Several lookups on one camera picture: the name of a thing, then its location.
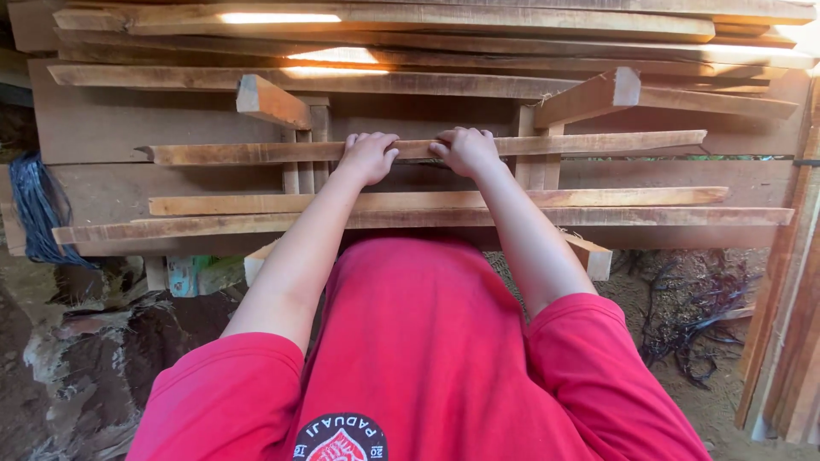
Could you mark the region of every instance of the circular logo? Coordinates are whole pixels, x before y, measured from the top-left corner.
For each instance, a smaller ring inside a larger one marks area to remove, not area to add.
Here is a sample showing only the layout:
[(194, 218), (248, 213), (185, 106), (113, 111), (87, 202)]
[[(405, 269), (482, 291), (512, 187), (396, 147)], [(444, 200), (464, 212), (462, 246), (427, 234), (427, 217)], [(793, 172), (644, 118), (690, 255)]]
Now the circular logo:
[(329, 413), (296, 436), (294, 461), (387, 460), (387, 439), (375, 421), (358, 413)]

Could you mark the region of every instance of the finger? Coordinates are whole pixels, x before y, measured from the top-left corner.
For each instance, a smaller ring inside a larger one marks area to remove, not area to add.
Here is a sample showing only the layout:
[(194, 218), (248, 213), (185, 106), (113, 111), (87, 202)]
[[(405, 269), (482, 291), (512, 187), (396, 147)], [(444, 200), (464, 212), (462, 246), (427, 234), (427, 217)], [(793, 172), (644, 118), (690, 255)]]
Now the finger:
[(356, 144), (356, 138), (358, 138), (356, 133), (348, 135), (348, 138), (344, 141), (344, 150), (352, 148), (353, 145)]
[(457, 134), (458, 132), (456, 130), (446, 130), (438, 133), (435, 137), (441, 139), (442, 141), (452, 143), (456, 139)]
[(378, 139), (377, 145), (379, 146), (379, 148), (381, 148), (382, 152), (384, 152), (385, 149), (387, 149), (387, 146), (399, 140), (399, 135), (385, 135), (384, 133), (379, 133), (379, 135), (381, 135), (381, 137), (376, 138)]
[(393, 160), (395, 160), (398, 156), (399, 150), (396, 148), (392, 148), (391, 150), (387, 151), (387, 153), (385, 153), (385, 166), (387, 167), (388, 171), (390, 170), (390, 165), (393, 165)]
[(450, 149), (440, 143), (430, 143), (430, 150), (441, 158), (447, 157), (450, 154)]

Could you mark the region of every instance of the t-shirt sleeve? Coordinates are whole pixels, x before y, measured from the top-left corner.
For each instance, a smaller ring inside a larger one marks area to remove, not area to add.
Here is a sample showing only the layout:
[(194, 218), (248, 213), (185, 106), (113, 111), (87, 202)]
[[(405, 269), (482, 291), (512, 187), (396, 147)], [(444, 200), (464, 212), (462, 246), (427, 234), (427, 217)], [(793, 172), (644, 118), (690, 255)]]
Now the t-shirt sleeve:
[(127, 459), (269, 459), (298, 405), (303, 360), (269, 333), (192, 350), (154, 381)]
[(528, 331), (535, 370), (604, 459), (710, 459), (637, 353), (623, 311), (594, 294), (570, 294)]

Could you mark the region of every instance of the sunlight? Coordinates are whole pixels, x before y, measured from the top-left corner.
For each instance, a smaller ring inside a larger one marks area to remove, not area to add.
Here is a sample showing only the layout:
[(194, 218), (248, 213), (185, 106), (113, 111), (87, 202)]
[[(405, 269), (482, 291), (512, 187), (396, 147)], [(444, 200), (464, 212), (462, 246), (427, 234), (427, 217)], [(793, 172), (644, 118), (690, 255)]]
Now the sunlight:
[(379, 62), (367, 51), (367, 48), (337, 47), (311, 52), (292, 54), (288, 59), (308, 59), (313, 61), (357, 62), (361, 64), (378, 64)]
[(389, 74), (388, 71), (373, 71), (368, 69), (335, 69), (332, 67), (284, 67), (281, 70), (288, 77), (293, 79)]
[(311, 13), (223, 13), (226, 24), (293, 24), (299, 22), (342, 22), (337, 15)]

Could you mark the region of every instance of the hand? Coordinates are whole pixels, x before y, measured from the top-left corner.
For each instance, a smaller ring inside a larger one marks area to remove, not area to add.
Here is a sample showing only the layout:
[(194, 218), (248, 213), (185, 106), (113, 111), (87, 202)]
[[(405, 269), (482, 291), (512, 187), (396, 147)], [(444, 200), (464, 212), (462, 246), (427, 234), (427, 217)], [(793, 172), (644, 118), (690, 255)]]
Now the hand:
[(372, 135), (349, 135), (344, 142), (344, 155), (336, 170), (342, 170), (346, 176), (356, 178), (362, 183), (362, 187), (374, 185), (387, 176), (390, 165), (399, 155), (396, 148), (385, 152), (385, 149), (398, 139), (398, 135), (385, 135), (379, 132)]
[(476, 180), (481, 173), (499, 165), (506, 168), (499, 158), (493, 134), (487, 130), (456, 126), (454, 130), (442, 131), (437, 138), (444, 143), (430, 143), (430, 150), (460, 176)]

